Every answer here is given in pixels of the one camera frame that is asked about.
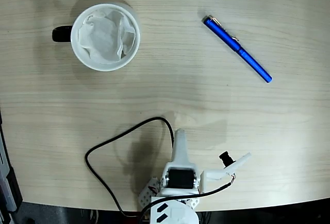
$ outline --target wood grain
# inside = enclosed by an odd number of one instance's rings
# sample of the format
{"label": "wood grain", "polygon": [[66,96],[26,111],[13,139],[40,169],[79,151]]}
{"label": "wood grain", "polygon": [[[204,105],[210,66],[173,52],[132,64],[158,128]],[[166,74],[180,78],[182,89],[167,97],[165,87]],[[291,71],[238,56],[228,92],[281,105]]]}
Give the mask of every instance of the wood grain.
{"label": "wood grain", "polygon": [[[141,19],[141,45],[127,66],[96,72],[70,44],[52,42],[54,27],[113,1]],[[200,170],[221,168],[226,150],[234,159],[252,153],[235,184],[202,199],[200,211],[330,197],[329,1],[0,0],[0,107],[24,200],[116,210],[84,153],[152,116],[186,130]],[[240,39],[272,83],[203,26],[206,14]],[[168,131],[155,122],[95,151],[91,164],[132,211],[170,157]]]}

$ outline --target black cable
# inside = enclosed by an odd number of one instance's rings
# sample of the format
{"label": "black cable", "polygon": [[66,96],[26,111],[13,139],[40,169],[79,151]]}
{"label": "black cable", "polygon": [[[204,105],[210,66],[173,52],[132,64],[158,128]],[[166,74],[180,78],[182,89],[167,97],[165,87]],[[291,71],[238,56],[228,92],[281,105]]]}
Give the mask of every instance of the black cable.
{"label": "black cable", "polygon": [[191,199],[191,198],[197,198],[197,197],[207,197],[207,196],[210,196],[210,195],[213,195],[215,193],[218,193],[226,188],[228,188],[229,186],[231,186],[235,180],[235,177],[236,176],[233,176],[233,179],[225,184],[225,185],[222,185],[221,187],[215,189],[215,190],[212,190],[212,191],[209,191],[209,192],[206,192],[206,193],[200,193],[200,194],[192,194],[192,195],[184,195],[184,196],[173,196],[173,197],[164,197],[164,198],[161,198],[161,199],[158,199],[156,201],[153,201],[151,203],[149,203],[147,206],[145,206],[140,215],[139,215],[139,219],[138,219],[138,224],[142,224],[142,221],[143,221],[143,216],[144,214],[153,206],[159,204],[159,203],[162,203],[162,202],[166,202],[166,201],[170,201],[170,200],[180,200],[180,199]]}
{"label": "black cable", "polygon": [[112,190],[110,189],[110,187],[106,184],[106,182],[97,174],[97,172],[92,168],[92,166],[90,165],[89,161],[88,161],[88,156],[93,152],[95,151],[96,149],[100,148],[100,147],[103,147],[115,140],[118,140],[120,138],[122,138],[123,136],[129,134],[130,132],[138,129],[139,127],[149,123],[149,122],[152,122],[152,121],[156,121],[156,120],[160,120],[160,121],[163,121],[167,127],[169,128],[169,131],[170,131],[170,135],[171,135],[171,142],[172,142],[172,146],[173,146],[173,143],[174,143],[174,134],[173,134],[173,130],[172,130],[172,127],[170,125],[170,123],[168,122],[168,120],[166,120],[165,118],[163,117],[152,117],[152,118],[149,118],[149,119],[146,119],[144,120],[143,122],[140,122],[138,123],[137,125],[131,127],[130,129],[126,130],[125,132],[115,136],[114,138],[111,138],[107,141],[104,141],[94,147],[92,147],[90,150],[87,151],[87,153],[85,154],[85,162],[86,162],[86,165],[87,167],[90,169],[90,171],[94,174],[94,176],[103,184],[103,186],[107,189],[107,191],[110,193],[110,195],[112,196],[118,210],[126,217],[137,217],[136,215],[126,215],[124,213],[124,211],[122,210],[122,208],[120,207],[119,205],[119,202],[117,200],[117,198],[115,197],[114,193],[112,192]]}
{"label": "black cable", "polygon": [[209,224],[211,221],[212,212],[208,212],[208,213],[209,213],[209,215],[208,215],[208,220],[206,221],[206,224]]}

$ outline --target gold pen clip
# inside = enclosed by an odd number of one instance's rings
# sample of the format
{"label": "gold pen clip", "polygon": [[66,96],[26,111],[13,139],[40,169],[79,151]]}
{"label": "gold pen clip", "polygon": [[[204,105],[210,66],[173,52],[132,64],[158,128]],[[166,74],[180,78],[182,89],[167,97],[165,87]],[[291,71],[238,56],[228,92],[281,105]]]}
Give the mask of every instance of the gold pen clip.
{"label": "gold pen clip", "polygon": [[[214,21],[217,25],[219,25],[221,28],[223,28],[223,30],[225,31],[225,32],[227,32],[228,33],[228,31],[226,31],[225,30],[225,28],[220,24],[220,22],[215,18],[215,17],[213,17],[213,16],[208,16],[212,21]],[[231,34],[229,34],[228,33],[228,35],[230,35],[230,37],[231,38],[233,38],[235,41],[239,41],[236,37],[234,37],[234,36],[232,36]]]}

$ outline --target robotic arm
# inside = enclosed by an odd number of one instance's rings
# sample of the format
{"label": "robotic arm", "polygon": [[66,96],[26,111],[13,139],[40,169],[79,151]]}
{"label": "robotic arm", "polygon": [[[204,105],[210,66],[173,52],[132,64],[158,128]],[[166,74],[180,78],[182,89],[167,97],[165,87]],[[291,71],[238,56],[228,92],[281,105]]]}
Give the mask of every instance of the robotic arm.
{"label": "robotic arm", "polygon": [[174,136],[172,161],[165,165],[161,180],[151,178],[139,195],[139,203],[145,207],[164,197],[187,195],[186,199],[169,200],[151,207],[150,223],[198,224],[194,209],[199,204],[199,198],[189,198],[189,195],[204,193],[207,181],[220,180],[225,175],[235,178],[236,169],[250,157],[248,153],[233,161],[228,152],[224,152],[220,155],[224,169],[205,170],[200,175],[196,164],[189,162],[185,131],[179,129]]}

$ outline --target black mug handle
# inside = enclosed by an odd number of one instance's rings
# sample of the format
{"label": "black mug handle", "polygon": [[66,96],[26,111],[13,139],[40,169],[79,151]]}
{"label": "black mug handle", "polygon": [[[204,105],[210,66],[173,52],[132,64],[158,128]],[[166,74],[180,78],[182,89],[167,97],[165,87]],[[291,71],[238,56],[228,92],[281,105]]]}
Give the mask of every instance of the black mug handle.
{"label": "black mug handle", "polygon": [[54,42],[70,42],[72,25],[59,26],[53,29],[52,39]]}

